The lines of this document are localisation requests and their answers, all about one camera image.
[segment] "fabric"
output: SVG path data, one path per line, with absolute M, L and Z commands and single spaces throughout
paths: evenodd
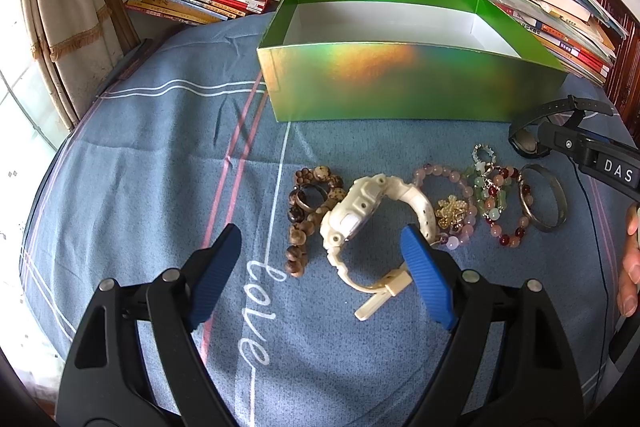
M 255 49 L 270 16 L 190 28 L 171 38 L 127 82 L 111 86 L 84 117 L 44 182 L 26 229 L 21 277 L 31 309 L 64 356 L 98 282 L 153 280 L 210 245 L 233 222 L 242 253 L 213 313 L 193 334 L 207 369 L 242 426 L 372 427 L 402 425 L 424 391 L 448 334 L 430 321 L 410 285 L 371 319 L 353 315 L 366 300 L 337 276 L 321 239 L 309 240 L 300 279 L 282 271 L 288 246 L 287 195 L 301 166 L 329 165 L 347 185 L 379 172 L 410 180 L 426 161 L 471 164 L 483 142 L 501 162 L 526 161 L 507 142 L 508 125 L 469 121 L 318 121 L 276 123 Z M 562 94 L 606 100 L 569 76 Z M 585 127 L 631 143 L 618 116 L 588 115 Z M 603 333 L 617 312 L 618 256 L 630 201 L 579 174 L 552 153 L 540 160 L 561 182 L 568 219 L 556 232 L 527 231 L 503 248 L 479 223 L 468 246 L 452 253 L 495 283 L 542 281 L 571 343 L 585 400 L 591 399 Z M 550 190 L 530 179 L 534 208 L 552 216 Z M 428 178 L 431 202 L 452 185 Z M 515 195 L 500 220 L 513 233 Z M 345 249 L 350 273 L 367 283 L 401 264 L 399 232 L 415 214 L 385 200 Z M 605 328 L 606 296 L 609 292 Z M 174 409 L 150 325 L 140 325 L 156 397 Z M 486 351 L 495 362 L 499 328 Z M 468 407 L 484 400 L 483 365 Z
M 31 51 L 67 128 L 122 57 L 104 0 L 22 0 Z

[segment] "curtain fringe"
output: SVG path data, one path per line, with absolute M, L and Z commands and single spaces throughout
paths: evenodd
M 78 33 L 59 42 L 56 45 L 49 46 L 43 39 L 38 39 L 38 42 L 34 42 L 31 45 L 31 55 L 35 60 L 38 60 L 43 53 L 43 50 L 49 54 L 51 62 L 60 60 L 60 58 L 77 51 L 89 44 L 93 44 L 104 36 L 104 30 L 102 29 L 102 23 L 111 16 L 111 9 L 105 4 L 96 13 L 98 17 L 98 23 L 93 28 L 84 32 Z

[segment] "black strap with das label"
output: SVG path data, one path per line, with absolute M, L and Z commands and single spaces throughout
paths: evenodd
M 581 128 L 543 122 L 540 145 L 568 156 L 581 172 L 640 202 L 640 151 Z
M 524 158 L 547 156 L 553 148 L 536 140 L 533 133 L 526 129 L 527 126 L 553 114 L 571 112 L 572 115 L 564 126 L 575 129 L 580 125 L 587 111 L 613 116 L 613 108 L 608 103 L 590 98 L 576 98 L 570 94 L 562 100 L 554 100 L 533 107 L 514 118 L 509 127 L 509 143 Z

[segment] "window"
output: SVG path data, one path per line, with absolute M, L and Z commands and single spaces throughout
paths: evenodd
M 44 399 L 57 393 L 63 362 L 24 302 L 18 261 L 34 195 L 67 134 L 31 55 L 20 0 L 0 0 L 0 346 Z

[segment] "hand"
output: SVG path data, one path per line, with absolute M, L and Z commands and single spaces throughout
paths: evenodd
M 638 307 L 640 282 L 640 248 L 638 247 L 638 206 L 632 204 L 626 211 L 626 242 L 622 268 L 618 280 L 618 309 L 630 317 Z

